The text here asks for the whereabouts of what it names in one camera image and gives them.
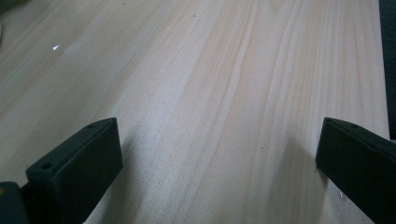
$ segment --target black clamp jaw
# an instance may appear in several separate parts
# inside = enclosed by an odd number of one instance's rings
[[[30,166],[21,189],[0,183],[0,223],[83,223],[121,168],[117,120],[92,123]]]
[[[375,223],[396,223],[396,145],[353,123],[326,118],[318,168]]]

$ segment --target black plastic piece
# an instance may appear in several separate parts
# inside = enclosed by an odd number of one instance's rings
[[[28,224],[20,188],[16,183],[0,183],[0,223]]]
[[[396,223],[396,145],[339,119],[323,122],[318,168],[375,223]]]
[[[30,223],[84,222],[121,168],[116,119],[81,129],[26,170],[21,195]],[[1,224],[23,223],[4,218]]]
[[[387,87],[389,133],[396,139],[396,1],[380,0],[382,52]]]

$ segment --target wood grain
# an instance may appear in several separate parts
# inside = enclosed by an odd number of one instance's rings
[[[87,223],[371,223],[314,158],[324,117],[389,138],[377,1],[31,0],[1,22],[0,181],[117,117],[125,167]]]

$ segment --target light wooden surface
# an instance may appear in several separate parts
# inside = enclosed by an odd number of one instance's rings
[[[389,137],[376,0],[32,0],[1,22],[0,181],[117,117],[125,167],[87,223],[371,223],[314,158],[324,117]]]

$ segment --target small hole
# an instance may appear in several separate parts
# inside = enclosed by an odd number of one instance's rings
[[[52,167],[52,163],[46,163],[44,165],[41,166],[41,169],[43,170],[48,170]]]

